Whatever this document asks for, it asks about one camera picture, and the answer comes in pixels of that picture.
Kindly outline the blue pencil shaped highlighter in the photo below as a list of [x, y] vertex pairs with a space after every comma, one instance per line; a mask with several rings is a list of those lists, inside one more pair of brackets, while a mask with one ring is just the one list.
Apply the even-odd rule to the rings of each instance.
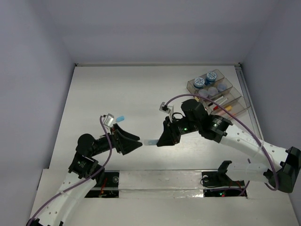
[[157, 142], [158, 142], [157, 139], [145, 139], [144, 145], [146, 145], [146, 146], [157, 145]]

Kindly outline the blue eraser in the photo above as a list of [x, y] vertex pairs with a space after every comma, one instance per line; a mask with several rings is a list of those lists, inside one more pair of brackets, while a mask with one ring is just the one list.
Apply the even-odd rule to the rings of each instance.
[[124, 116], [119, 116], [119, 117], [116, 118], [116, 123], [122, 122], [124, 120], [125, 120]]

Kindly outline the red capped white marker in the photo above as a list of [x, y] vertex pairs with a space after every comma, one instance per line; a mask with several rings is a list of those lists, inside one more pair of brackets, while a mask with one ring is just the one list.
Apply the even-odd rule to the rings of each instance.
[[[228, 101], [228, 98], [225, 98], [223, 101], [221, 101], [218, 105], [223, 105], [223, 104], [225, 104], [226, 102]], [[213, 110], [215, 111], [215, 110], [217, 110], [217, 109], [219, 109], [220, 107], [219, 106], [215, 106], [214, 108], [213, 108]]]

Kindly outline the blue lidded jar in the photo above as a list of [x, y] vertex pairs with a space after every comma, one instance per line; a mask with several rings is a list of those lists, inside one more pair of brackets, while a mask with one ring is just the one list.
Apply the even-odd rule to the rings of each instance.
[[217, 79], [217, 74], [213, 71], [210, 71], [206, 74], [206, 78], [205, 78], [205, 84], [206, 85], [210, 85], [212, 83], [214, 83]]
[[196, 89], [202, 89], [205, 86], [205, 80], [202, 77], [197, 77], [194, 79], [193, 86]]

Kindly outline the clear purple clip jar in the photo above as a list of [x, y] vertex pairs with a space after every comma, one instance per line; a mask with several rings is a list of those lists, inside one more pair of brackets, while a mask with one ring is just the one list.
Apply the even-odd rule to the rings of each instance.
[[207, 92], [209, 96], [213, 97], [218, 94], [218, 89], [216, 87], [209, 87]]

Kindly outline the pink pencil shaped highlighter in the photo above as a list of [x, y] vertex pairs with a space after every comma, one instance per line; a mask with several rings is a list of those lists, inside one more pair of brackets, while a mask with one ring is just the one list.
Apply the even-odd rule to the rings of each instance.
[[222, 112], [230, 112], [232, 110], [232, 106], [227, 106], [222, 110]]

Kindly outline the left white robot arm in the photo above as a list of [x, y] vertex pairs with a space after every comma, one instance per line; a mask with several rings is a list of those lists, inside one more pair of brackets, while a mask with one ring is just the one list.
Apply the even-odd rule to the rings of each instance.
[[104, 165], [93, 157], [113, 149], [126, 155], [142, 146], [140, 138], [113, 124], [110, 132], [99, 139], [90, 134], [78, 138], [76, 153], [68, 168], [65, 179], [56, 195], [44, 203], [29, 219], [29, 226], [65, 226], [79, 203], [95, 186], [105, 183]]

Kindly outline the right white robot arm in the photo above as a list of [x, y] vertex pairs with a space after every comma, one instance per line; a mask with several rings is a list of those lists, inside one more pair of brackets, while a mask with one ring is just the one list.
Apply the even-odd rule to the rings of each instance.
[[202, 103], [189, 99], [182, 103], [184, 116], [167, 116], [157, 146], [174, 146], [181, 136], [198, 132], [203, 138], [232, 147], [253, 159], [253, 163], [240, 167], [224, 161], [216, 173], [217, 181], [226, 185], [232, 180], [261, 181], [272, 188], [291, 193], [301, 170], [301, 151], [296, 147], [277, 147], [241, 130], [230, 120], [208, 114]]

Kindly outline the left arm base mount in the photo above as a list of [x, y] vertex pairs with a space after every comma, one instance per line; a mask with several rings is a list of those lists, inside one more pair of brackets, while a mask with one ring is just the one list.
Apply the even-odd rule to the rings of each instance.
[[119, 198], [119, 171], [105, 171], [103, 181], [97, 183], [86, 198]]

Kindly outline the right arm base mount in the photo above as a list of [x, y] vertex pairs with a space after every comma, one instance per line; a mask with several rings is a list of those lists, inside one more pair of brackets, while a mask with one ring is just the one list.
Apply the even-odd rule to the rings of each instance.
[[246, 184], [243, 180], [232, 180], [227, 175], [232, 161], [223, 161], [217, 170], [203, 171], [200, 184], [204, 197], [247, 197]]

